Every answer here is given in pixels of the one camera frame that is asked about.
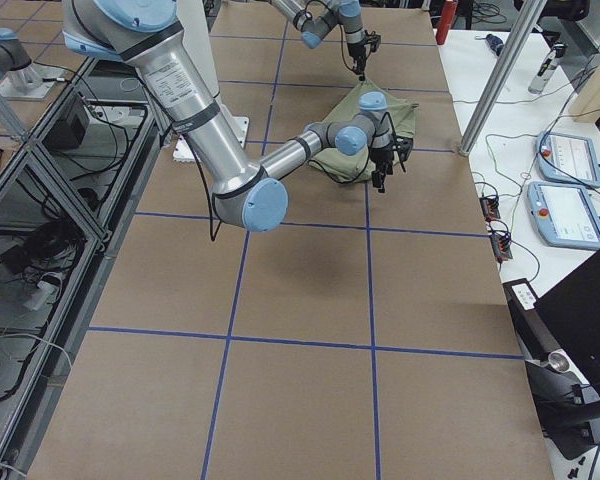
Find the black monitor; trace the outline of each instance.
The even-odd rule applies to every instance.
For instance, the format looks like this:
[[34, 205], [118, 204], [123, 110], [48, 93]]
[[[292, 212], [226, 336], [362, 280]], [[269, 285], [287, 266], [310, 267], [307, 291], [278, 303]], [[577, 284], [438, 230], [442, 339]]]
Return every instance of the black monitor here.
[[600, 250], [543, 295], [535, 308], [600, 395]]

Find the black chair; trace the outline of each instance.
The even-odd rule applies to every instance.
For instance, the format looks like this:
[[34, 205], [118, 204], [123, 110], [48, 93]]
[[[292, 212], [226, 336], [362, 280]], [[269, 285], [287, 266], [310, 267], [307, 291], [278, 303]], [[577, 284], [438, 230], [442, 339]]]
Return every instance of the black chair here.
[[[589, 15], [590, 0], [549, 0], [542, 9], [540, 19], [544, 17], [556, 17], [568, 22], [577, 22]], [[513, 0], [517, 10], [522, 8], [523, 0]], [[560, 38], [560, 32], [544, 30], [542, 32], [549, 45], [553, 45]]]

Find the white cable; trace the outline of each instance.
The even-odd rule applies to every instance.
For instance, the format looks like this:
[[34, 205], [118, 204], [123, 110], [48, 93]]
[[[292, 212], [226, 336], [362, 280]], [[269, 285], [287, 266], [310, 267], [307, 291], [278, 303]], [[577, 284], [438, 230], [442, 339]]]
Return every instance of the white cable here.
[[0, 462], [0, 468], [6, 468], [7, 470], [11, 470], [12, 472], [17, 473], [22, 478], [27, 478], [27, 474], [24, 473], [22, 470], [18, 470], [17, 468], [12, 467], [11, 465], [8, 465], [6, 463]]
[[45, 340], [44, 338], [38, 337], [37, 335], [32, 335], [30, 333], [9, 333], [7, 335], [0, 335], [0, 339], [2, 339], [2, 338], [22, 338], [22, 337], [32, 338], [32, 339], [38, 340], [39, 342], [42, 342], [46, 345], [49, 345], [50, 347], [57, 348], [67, 358], [67, 362], [69, 363], [69, 368], [73, 369], [73, 360], [71, 360], [71, 356], [69, 355], [69, 352], [67, 352], [64, 348], [62, 348], [58, 344], [50, 342], [49, 340]]

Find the white tablet with blue trim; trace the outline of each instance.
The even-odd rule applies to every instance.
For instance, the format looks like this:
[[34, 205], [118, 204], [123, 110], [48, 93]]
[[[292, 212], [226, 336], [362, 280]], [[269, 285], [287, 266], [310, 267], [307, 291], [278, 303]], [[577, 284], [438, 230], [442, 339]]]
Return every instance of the white tablet with blue trim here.
[[590, 138], [541, 132], [536, 148], [540, 172], [547, 180], [578, 184], [577, 178], [588, 187], [600, 187], [600, 167]]
[[549, 245], [600, 248], [600, 218], [585, 187], [531, 182], [527, 196], [538, 232]]

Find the metal pole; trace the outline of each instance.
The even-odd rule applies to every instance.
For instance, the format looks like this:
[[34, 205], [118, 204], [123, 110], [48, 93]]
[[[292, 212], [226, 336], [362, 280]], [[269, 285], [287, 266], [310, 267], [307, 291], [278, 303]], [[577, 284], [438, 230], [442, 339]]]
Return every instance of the metal pole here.
[[487, 118], [489, 118], [491, 109], [498, 100], [498, 96], [511, 73], [511, 69], [516, 63], [531, 30], [533, 30], [538, 18], [540, 18], [540, 14], [546, 3], [547, 0], [527, 0], [523, 3], [520, 15], [511, 29], [511, 34], [504, 45], [502, 54], [491, 72], [487, 86], [482, 92], [480, 101], [464, 132], [459, 149], [460, 155], [469, 155], [469, 152], [471, 152], [471, 149], [475, 145], [478, 135], [480, 135], [482, 127], [484, 127]]
[[0, 123], [14, 139], [24, 142], [27, 138], [27, 127], [20, 121], [7, 101], [2, 98], [2, 95], [0, 95]]

